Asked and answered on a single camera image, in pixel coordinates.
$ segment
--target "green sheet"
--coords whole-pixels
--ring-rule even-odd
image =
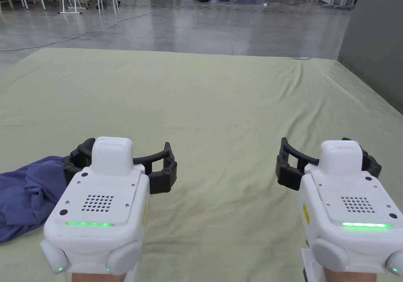
[[[332,60],[51,48],[0,76],[0,171],[88,137],[129,137],[134,156],[171,143],[178,179],[151,197],[139,281],[303,281],[297,193],[274,173],[281,137],[313,157],[325,140],[358,141],[402,209],[402,132],[403,116]],[[0,245],[0,280],[68,281],[42,239]]]

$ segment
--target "metal stand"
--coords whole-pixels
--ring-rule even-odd
[[[65,0],[62,0],[62,7],[63,7],[63,11],[60,11],[59,13],[60,13],[60,14],[66,14],[66,15],[82,14],[82,12],[77,11],[77,9],[85,9],[85,8],[82,8],[82,7],[81,7],[81,4],[80,4],[80,7],[77,7],[76,0],[74,0],[74,7],[67,7],[67,8],[66,8],[66,9],[73,9],[74,11],[66,11],[66,10],[65,10]]]

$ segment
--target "green indicator light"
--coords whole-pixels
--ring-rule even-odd
[[[66,222],[66,225],[84,225],[92,227],[114,227],[113,223],[94,223],[94,222]]]
[[[385,225],[383,223],[359,223],[359,222],[343,222],[345,227],[367,227],[367,228],[390,228],[392,225]]]

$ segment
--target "speaker grille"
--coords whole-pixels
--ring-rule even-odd
[[[86,200],[83,203],[83,212],[109,212],[112,203],[113,195],[98,195],[88,194]]]
[[[372,214],[375,213],[370,201],[367,197],[363,196],[342,196],[341,200],[348,212],[353,213],[366,213]]]

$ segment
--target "white cable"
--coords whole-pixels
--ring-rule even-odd
[[[108,27],[106,27],[106,28],[105,28],[105,29],[103,29],[103,30],[89,30],[89,31],[83,32],[83,33],[82,33],[82,34],[80,34],[80,35],[77,35],[77,36],[71,37],[71,38],[66,39],[66,40],[61,40],[61,41],[56,41],[56,42],[47,43],[47,44],[40,45],[40,46],[33,46],[33,47],[26,47],[26,48],[17,48],[17,49],[0,49],[0,52],[1,52],[1,51],[18,51],[18,50],[26,50],[26,49],[35,49],[35,48],[46,47],[46,46],[49,46],[49,45],[52,45],[52,44],[56,44],[56,43],[67,42],[67,41],[70,41],[70,40],[77,39],[78,37],[82,37],[82,36],[83,36],[84,34],[86,34],[86,33],[90,33],[90,32],[103,32],[103,31],[107,31],[109,28],[111,28],[111,27],[113,27],[113,26],[118,25],[118,23],[120,23],[121,21],[133,20],[133,19],[135,19],[135,18],[139,18],[139,17],[145,16],[145,15],[149,15],[149,14],[154,13],[154,12],[156,12],[156,11],[162,11],[162,10],[164,10],[164,9],[171,9],[171,8],[172,8],[172,7],[167,7],[167,8],[156,9],[156,10],[154,10],[154,11],[151,11],[151,12],[149,12],[149,13],[144,13],[144,14],[139,15],[139,16],[136,16],[136,17],[124,18],[124,19],[122,19],[122,20],[117,21],[117,22],[116,22],[114,25],[108,26]]]

